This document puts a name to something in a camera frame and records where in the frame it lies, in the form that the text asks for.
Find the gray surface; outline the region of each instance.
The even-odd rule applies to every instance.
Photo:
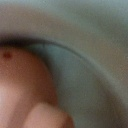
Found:
[[[76,128],[122,127],[114,97],[105,90],[107,83],[90,70],[88,62],[60,46],[45,44],[29,48],[47,61],[60,106],[73,116]]]

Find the skin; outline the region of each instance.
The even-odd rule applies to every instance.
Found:
[[[73,128],[58,108],[45,64],[17,48],[0,48],[0,128]]]

